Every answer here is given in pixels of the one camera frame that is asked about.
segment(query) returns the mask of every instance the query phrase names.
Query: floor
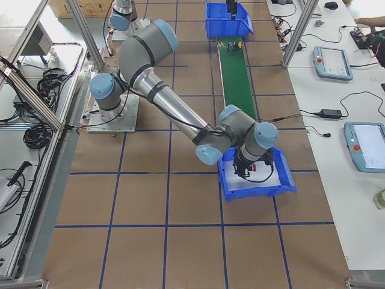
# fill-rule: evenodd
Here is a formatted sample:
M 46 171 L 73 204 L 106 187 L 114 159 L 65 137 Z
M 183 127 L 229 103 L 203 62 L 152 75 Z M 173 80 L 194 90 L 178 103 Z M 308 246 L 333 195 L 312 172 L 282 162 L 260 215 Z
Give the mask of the floor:
M 156 73 L 215 124 L 224 104 L 205 1 L 135 2 L 180 41 Z M 255 31 L 245 53 L 259 117 L 298 113 L 267 4 L 243 3 Z M 277 127 L 298 193 L 231 202 L 217 167 L 202 164 L 146 101 L 135 134 L 82 131 L 43 271 L 50 288 L 345 288 L 350 274 L 308 132 L 299 118 Z

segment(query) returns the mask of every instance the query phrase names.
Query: robot arm segment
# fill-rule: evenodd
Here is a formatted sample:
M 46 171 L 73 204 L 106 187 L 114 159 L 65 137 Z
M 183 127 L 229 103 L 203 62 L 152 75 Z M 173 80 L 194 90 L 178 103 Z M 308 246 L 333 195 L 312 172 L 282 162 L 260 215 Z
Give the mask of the robot arm segment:
M 220 114 L 216 128 L 211 127 L 153 70 L 154 65 L 176 48 L 177 39 L 172 28 L 163 20 L 156 20 L 122 44 L 119 52 L 120 71 L 130 87 L 140 91 L 197 145 L 196 155 L 205 164 L 216 164 L 229 147 L 237 147 L 235 173 L 246 177 L 248 167 L 276 142 L 277 128 L 270 123 L 257 123 L 234 105 L 227 106 Z M 110 87 L 103 95 L 109 91 L 113 94 Z

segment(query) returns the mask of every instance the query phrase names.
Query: floor tile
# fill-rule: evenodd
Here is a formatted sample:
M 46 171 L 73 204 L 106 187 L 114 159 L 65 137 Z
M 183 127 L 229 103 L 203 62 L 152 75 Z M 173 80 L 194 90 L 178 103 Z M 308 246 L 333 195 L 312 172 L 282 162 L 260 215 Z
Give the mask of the floor tile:
M 230 288 L 289 288 L 276 226 L 226 227 Z
M 214 125 L 214 99 L 212 96 L 186 96 L 181 98 L 203 120 L 211 126 Z
M 114 228 L 103 288 L 162 288 L 164 228 Z
M 117 172 L 123 134 L 89 134 L 81 130 L 71 172 Z
M 280 65 L 282 51 L 277 42 L 246 42 L 249 65 Z
M 108 229 L 55 229 L 42 278 L 50 288 L 99 288 Z
M 205 3 L 179 3 L 178 4 L 178 21 L 180 20 L 206 20 L 206 4 Z
M 269 7 L 267 3 L 242 3 L 252 20 L 270 20 Z
M 254 34 L 247 34 L 246 41 L 273 41 L 278 44 L 276 29 L 272 21 L 252 21 L 251 25 Z
M 122 172 L 167 172 L 169 138 L 168 131 L 137 131 L 129 134 Z
M 178 41 L 207 42 L 204 22 L 178 22 L 176 27 Z
M 116 178 L 117 175 L 70 175 L 57 224 L 109 224 Z
M 114 224 L 164 224 L 167 174 L 120 175 Z
M 202 69 L 207 69 L 210 68 L 211 64 L 209 53 L 210 45 L 208 42 L 180 43 L 175 57 L 175 62 L 178 66 L 198 66 Z
M 316 170 L 317 165 L 305 130 L 279 131 L 276 146 L 283 150 L 291 170 Z
M 223 222 L 239 223 L 275 223 L 273 199 L 266 196 L 246 197 L 228 202 L 222 197 Z
M 262 120 L 275 119 L 300 113 L 294 95 L 258 96 L 256 98 L 259 117 Z M 304 128 L 303 118 L 295 117 L 273 123 L 278 128 Z
M 283 226 L 293 288 L 345 288 L 349 270 L 334 225 Z
M 136 129 L 170 129 L 170 120 L 153 104 L 141 98 Z
M 257 95 L 294 93 L 289 72 L 281 66 L 252 67 L 251 77 Z
M 163 19 L 165 21 L 176 20 L 176 4 L 151 3 L 147 5 L 146 18 L 151 20 Z
M 280 222 L 333 221 L 319 173 L 293 173 L 292 176 L 298 193 L 288 191 L 276 196 Z
M 225 288 L 221 228 L 169 228 L 166 288 Z
M 221 223 L 217 175 L 171 175 L 170 224 Z
M 202 163 L 195 154 L 196 145 L 181 131 L 171 137 L 171 172 L 216 172 L 217 166 Z

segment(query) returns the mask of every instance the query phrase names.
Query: wire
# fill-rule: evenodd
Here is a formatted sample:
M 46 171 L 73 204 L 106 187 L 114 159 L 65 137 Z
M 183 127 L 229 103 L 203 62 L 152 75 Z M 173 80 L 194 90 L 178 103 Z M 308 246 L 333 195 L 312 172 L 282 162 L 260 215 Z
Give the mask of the wire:
M 28 128 L 23 136 L 25 145 L 30 149 L 42 149 L 49 144 L 52 131 L 45 123 L 37 123 Z
M 11 120 L 17 119 L 20 116 L 20 111 L 20 108 L 16 108 L 12 116 L 8 117 L 7 119 L 0 119 L 0 122 L 8 123 Z
M 265 120 L 265 119 L 257 119 L 259 122 L 260 121 L 263 121 L 263 122 L 280 122 L 281 120 L 285 120 L 285 119 L 294 119 L 296 117 L 301 117 L 302 114 L 291 114 L 290 116 L 283 116 L 283 117 L 276 117 L 274 119 L 268 119 L 268 120 Z
M 265 179 L 263 179 L 261 181 L 252 181 L 252 180 L 247 179 L 247 178 L 245 178 L 243 176 L 241 178 L 244 179 L 245 181 L 248 181 L 248 182 L 254 182 L 254 183 L 260 184 L 261 182 L 265 182 L 268 179 L 270 179 L 270 177 L 273 175 L 273 173 L 274 173 L 274 165 L 273 165 L 273 163 L 270 164 L 270 168 L 271 168 L 270 174 Z
M 272 17 L 289 17 L 289 16 L 293 16 L 297 12 L 297 6 L 294 3 L 291 3 L 291 4 L 294 5 L 294 12 L 293 13 L 291 13 L 290 15 L 284 15 L 284 16 L 272 15 Z
M 351 95 L 360 95 L 360 94 L 362 94 L 362 93 L 369 93 L 370 95 L 375 96 L 376 98 L 378 98 L 378 99 L 381 101 L 381 104 L 380 104 L 380 106 L 377 108 L 377 111 L 378 111 L 378 113 L 379 113 L 380 115 L 382 115 L 383 117 L 385 117 L 385 114 L 383 114 L 383 113 L 380 111 L 380 108 L 381 108 L 381 106 L 382 106 L 383 103 L 384 103 L 383 99 L 380 98 L 378 95 L 375 95 L 374 93 L 367 92 L 367 91 L 364 91 L 364 92 L 356 92 L 356 93 L 350 93 L 350 94 L 346 95 L 344 98 L 342 98 L 342 99 L 339 101 L 339 103 L 343 106 L 343 108 L 344 108 L 345 111 L 346 111 L 346 116 L 342 116 L 342 117 L 348 117 L 348 116 L 349 116 L 349 111 L 348 111 L 348 109 L 346 108 L 346 106 L 344 106 L 344 104 L 342 103 L 342 101 L 344 101 L 346 98 L 348 98 L 348 97 L 351 96 Z
M 20 226 L 22 224 L 22 220 L 24 218 L 26 209 L 28 208 L 29 199 L 31 198 L 32 192 L 34 191 L 35 183 L 36 183 L 36 180 L 37 180 L 37 174 L 39 173 L 40 168 L 42 166 L 42 159 L 46 155 L 47 150 L 48 150 L 48 146 L 46 146 L 46 148 L 44 149 L 44 152 L 43 152 L 43 155 L 42 155 L 41 158 L 40 158 L 40 150 L 39 150 L 38 165 L 36 167 L 36 171 L 35 171 L 35 174 L 34 174 L 34 177 L 33 177 L 33 181 L 32 181 L 31 187 L 29 188 L 28 193 L 25 196 L 22 210 L 18 214 L 19 215 L 19 220 L 17 221 L 17 225 L 16 225 L 14 231 L 9 234 L 9 237 L 5 241 L 0 241 L 0 249 L 7 247 L 14 240 L 14 238 L 17 236 L 17 234 L 19 232 L 19 229 L 20 229 Z
M 338 40 L 338 41 L 325 40 L 325 39 L 320 38 L 320 36 L 317 36 L 317 35 L 314 35 L 314 34 L 311 34 L 311 33 L 303 34 L 302 36 L 314 36 L 314 37 L 316 37 L 316 38 L 318 38 L 318 39 L 320 39 L 321 41 L 324 41 L 324 42 L 329 42 L 329 43 L 340 43 L 341 40 L 342 40 L 342 32 L 341 32 L 341 28 L 345 28 L 345 27 L 348 27 L 348 26 L 341 26 L 340 28 L 338 28 L 338 33 L 340 34 L 340 37 L 339 37 L 339 40 Z
M 127 103 L 127 100 L 128 100 L 128 93 L 129 93 L 129 90 L 127 91 L 127 96 L 126 96 L 125 103 L 123 104 L 122 109 L 120 110 L 120 112 L 119 112 L 114 118 L 110 119 L 110 120 L 107 121 L 107 122 L 102 122 L 102 123 L 98 123 L 98 124 L 95 124 L 95 125 L 81 125 L 81 126 L 79 126 L 79 127 L 77 127 L 77 128 L 71 128 L 71 129 L 76 129 L 76 133 L 77 133 L 77 134 L 80 134 L 80 133 L 79 133 L 79 130 L 82 129 L 82 128 L 90 128 L 90 127 L 92 127 L 92 126 L 105 125 L 106 123 L 110 123 L 110 122 L 112 122 L 113 120 L 116 120 L 119 116 L 121 116 L 123 110 L 124 110 L 125 107 L 126 107 L 126 103 Z
M 313 115 L 315 115 L 315 116 L 316 116 L 316 114 L 315 114 L 315 113 L 310 113 L 310 112 L 308 112 L 308 111 L 306 111 L 306 110 L 300 110 L 300 111 L 302 111 L 303 113 L 313 114 Z
M 319 132 L 317 131 L 317 129 L 316 129 L 314 126 L 312 126 L 312 125 L 306 125 L 305 128 L 312 128 L 312 129 L 314 129 L 315 132 L 316 132 L 319 136 L 321 136 L 321 137 L 327 137 L 327 138 L 331 137 L 331 134 L 330 134 L 329 132 L 326 133 L 326 134 L 321 134 L 321 133 L 319 133 Z

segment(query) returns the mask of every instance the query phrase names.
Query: black cable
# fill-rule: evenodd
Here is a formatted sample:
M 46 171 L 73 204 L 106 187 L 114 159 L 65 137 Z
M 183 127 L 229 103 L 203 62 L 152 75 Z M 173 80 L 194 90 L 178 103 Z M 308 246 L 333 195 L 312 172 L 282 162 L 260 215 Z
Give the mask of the black cable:
M 270 164 L 270 168 L 271 168 L 270 174 L 269 174 L 265 179 L 263 179 L 263 180 L 261 180 L 261 181 L 252 181 L 252 180 L 247 179 L 247 178 L 245 178 L 245 177 L 241 177 L 241 178 L 244 179 L 245 181 L 248 181 L 248 182 L 254 182 L 254 183 L 260 184 L 261 182 L 265 182 L 265 181 L 267 181 L 268 179 L 270 179 L 270 177 L 273 175 L 273 173 L 274 173 L 274 165 L 273 165 L 273 163 Z
M 291 3 L 292 5 L 294 5 L 294 12 L 289 14 L 289 15 L 284 15 L 284 16 L 281 16 L 281 15 L 272 15 L 272 17 L 289 17 L 289 16 L 293 16 L 296 12 L 297 12 L 297 6 L 294 4 L 294 3 Z
M 351 96 L 351 95 L 360 95 L 360 94 L 362 94 L 362 93 L 369 93 L 370 95 L 375 96 L 376 98 L 378 98 L 378 99 L 381 101 L 381 104 L 380 104 L 380 106 L 377 108 L 377 111 L 378 111 L 378 113 L 379 113 L 380 115 L 382 115 L 383 117 L 385 117 L 385 114 L 383 114 L 383 113 L 380 111 L 380 108 L 381 108 L 381 106 L 382 106 L 383 103 L 384 103 L 383 99 L 380 98 L 378 95 L 375 95 L 374 93 L 367 92 L 367 91 L 364 91 L 364 92 L 356 92 L 356 93 L 350 93 L 350 94 L 346 95 L 343 99 L 341 99 L 341 100 L 339 101 L 339 103 L 343 106 L 343 108 L 344 108 L 345 111 L 346 111 L 346 116 L 342 116 L 342 117 L 348 117 L 348 116 L 349 116 L 349 111 L 348 111 L 348 109 L 346 108 L 346 106 L 344 106 L 344 104 L 342 103 L 342 101 L 344 101 L 346 98 L 348 98 L 348 97 Z
M 370 66 L 370 65 L 375 65 L 379 64 L 379 62 L 374 62 L 374 63 L 369 63 L 369 64 L 364 64 L 364 65 L 350 65 L 350 67 L 364 67 L 364 66 Z
M 14 119 L 18 118 L 20 116 L 20 111 L 21 110 L 19 108 L 16 108 L 12 116 L 10 116 L 10 117 L 8 117 L 6 119 L 0 119 L 0 122 L 7 123 L 7 122 L 10 122 L 11 120 L 14 120 Z
M 320 38 L 320 36 L 317 36 L 317 35 L 314 35 L 314 34 L 311 34 L 311 33 L 308 33 L 308 34 L 303 34 L 302 36 L 314 36 L 318 39 L 320 39 L 321 41 L 324 41 L 324 42 L 329 42 L 329 43 L 340 43 L 341 40 L 342 40 L 342 32 L 341 32 L 341 28 L 345 28 L 345 27 L 349 27 L 349 26 L 341 26 L 340 28 L 338 28 L 338 33 L 340 34 L 340 37 L 339 37 L 339 40 L 338 41 L 332 41 L 332 40 L 325 40 L 325 39 L 322 39 Z
M 48 146 L 46 146 L 46 148 L 44 149 L 42 158 L 40 159 L 40 157 L 39 157 L 39 161 L 38 161 L 38 165 L 36 167 L 36 171 L 35 171 L 35 174 L 34 174 L 34 177 L 33 177 L 33 181 L 32 181 L 31 187 L 28 190 L 28 193 L 25 196 L 23 207 L 22 207 L 21 212 L 19 213 L 19 220 L 17 221 L 17 225 L 15 227 L 15 230 L 12 233 L 9 234 L 9 237 L 5 241 L 0 241 L 0 249 L 7 247 L 14 240 L 15 236 L 19 232 L 20 226 L 22 224 L 22 220 L 24 218 L 26 209 L 28 207 L 29 199 L 31 198 L 32 192 L 34 191 L 35 183 L 36 183 L 36 180 L 37 180 L 37 174 L 39 173 L 40 167 L 42 165 L 41 160 L 46 155 L 47 150 L 48 150 Z
M 302 111 L 303 113 L 308 113 L 308 114 L 314 114 L 314 115 L 316 115 L 315 113 L 310 113 L 310 112 L 308 112 L 308 111 L 306 111 L 306 110 L 300 110 L 300 111 Z
M 329 132 L 326 133 L 326 134 L 321 134 L 320 132 L 317 131 L 317 129 L 316 129 L 314 126 L 306 125 L 305 128 L 312 128 L 312 129 L 314 129 L 315 132 L 316 132 L 319 136 L 321 136 L 321 137 L 328 137 L 328 138 L 331 137 L 331 134 L 330 134 Z
M 44 123 L 37 123 L 25 131 L 23 141 L 30 149 L 41 149 L 49 144 L 51 138 L 52 131 Z
M 79 133 L 79 129 L 82 129 L 82 128 L 90 128 L 90 127 L 92 127 L 92 126 L 105 125 L 106 123 L 110 123 L 110 122 L 112 122 L 113 120 L 116 120 L 116 119 L 121 115 L 121 113 L 123 112 L 123 110 L 124 110 L 125 107 L 126 107 L 126 103 L 127 103 L 127 100 L 128 100 L 128 93 L 129 93 L 129 90 L 127 91 L 127 96 L 126 96 L 125 103 L 123 104 L 122 109 L 120 110 L 120 112 L 119 112 L 114 118 L 110 119 L 110 120 L 107 121 L 107 122 L 98 123 L 98 124 L 96 124 L 96 125 L 81 125 L 81 126 L 79 126 L 79 127 L 77 127 L 77 128 L 71 128 L 71 129 L 76 129 L 76 133 L 77 133 L 77 134 L 80 134 L 80 133 Z

